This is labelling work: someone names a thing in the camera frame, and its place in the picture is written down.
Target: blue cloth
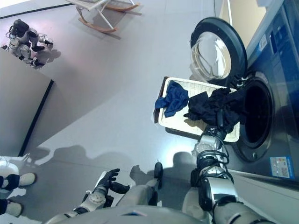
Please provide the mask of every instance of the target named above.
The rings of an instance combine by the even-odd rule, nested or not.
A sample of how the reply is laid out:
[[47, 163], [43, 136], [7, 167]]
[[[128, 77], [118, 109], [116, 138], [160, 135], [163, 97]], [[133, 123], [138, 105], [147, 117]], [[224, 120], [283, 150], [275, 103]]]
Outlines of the blue cloth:
[[177, 111], [182, 110], [188, 104], [188, 91], [174, 82], [170, 81], [167, 87], [166, 97], [160, 97], [155, 103], [155, 109], [165, 108], [165, 117], [175, 115]]

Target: washing machine door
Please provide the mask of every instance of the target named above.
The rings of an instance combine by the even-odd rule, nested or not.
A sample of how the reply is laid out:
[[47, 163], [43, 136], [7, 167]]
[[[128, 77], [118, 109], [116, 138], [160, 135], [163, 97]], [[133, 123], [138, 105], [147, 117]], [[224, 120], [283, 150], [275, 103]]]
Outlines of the washing machine door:
[[197, 24], [191, 35], [191, 58], [193, 75], [203, 82], [236, 88], [246, 76], [247, 55], [241, 38], [216, 17]]

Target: wooden rocking chair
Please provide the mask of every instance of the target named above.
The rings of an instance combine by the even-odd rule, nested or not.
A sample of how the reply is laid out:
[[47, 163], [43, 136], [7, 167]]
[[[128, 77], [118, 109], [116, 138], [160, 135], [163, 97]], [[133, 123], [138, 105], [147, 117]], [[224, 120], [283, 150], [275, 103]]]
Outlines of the wooden rocking chair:
[[[130, 6], [128, 7], [119, 7], [115, 4], [113, 4], [113, 0], [66, 0], [74, 5], [76, 5], [76, 9], [80, 14], [80, 18], [79, 20], [86, 26], [95, 29], [97, 31], [100, 31], [102, 33], [112, 33], [114, 31], [116, 31], [116, 28], [113, 27], [110, 22], [106, 19], [106, 17], [103, 15], [103, 10], [105, 8], [108, 8], [110, 10], [114, 10], [114, 11], [118, 11], [118, 12], [126, 12], [129, 10], [132, 10], [136, 7], [138, 7], [140, 4], [137, 3], [135, 4], [132, 0], [129, 0], [130, 2], [127, 2], [130, 4]], [[91, 11], [93, 9], [96, 9], [98, 11], [98, 13], [100, 14], [100, 16], [103, 18], [103, 20], [105, 21], [105, 23], [109, 26], [109, 28], [103, 28], [103, 27], [99, 27], [95, 24], [92, 24], [88, 21], [86, 21], [86, 19], [83, 17], [82, 14], [82, 9], [87, 9], [88, 11]]]

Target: white shoe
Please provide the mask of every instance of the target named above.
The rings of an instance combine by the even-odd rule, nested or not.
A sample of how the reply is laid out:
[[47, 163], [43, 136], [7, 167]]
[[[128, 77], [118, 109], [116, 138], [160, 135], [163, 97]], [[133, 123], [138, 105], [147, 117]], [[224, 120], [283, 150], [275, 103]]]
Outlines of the white shoe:
[[34, 173], [26, 173], [20, 176], [19, 187], [28, 186], [36, 182], [37, 176]]
[[23, 206], [20, 203], [15, 203], [10, 200], [7, 200], [7, 202], [8, 204], [5, 213], [18, 217], [23, 211]]

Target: washing machine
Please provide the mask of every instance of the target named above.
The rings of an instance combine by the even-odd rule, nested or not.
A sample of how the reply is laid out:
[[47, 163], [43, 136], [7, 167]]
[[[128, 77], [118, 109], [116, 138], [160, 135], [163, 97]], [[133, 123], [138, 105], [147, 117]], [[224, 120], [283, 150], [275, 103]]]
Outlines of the washing machine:
[[249, 58], [219, 18], [196, 26], [191, 50], [200, 81], [246, 91], [246, 123], [227, 146], [228, 168], [299, 186], [299, 2], [283, 2]]

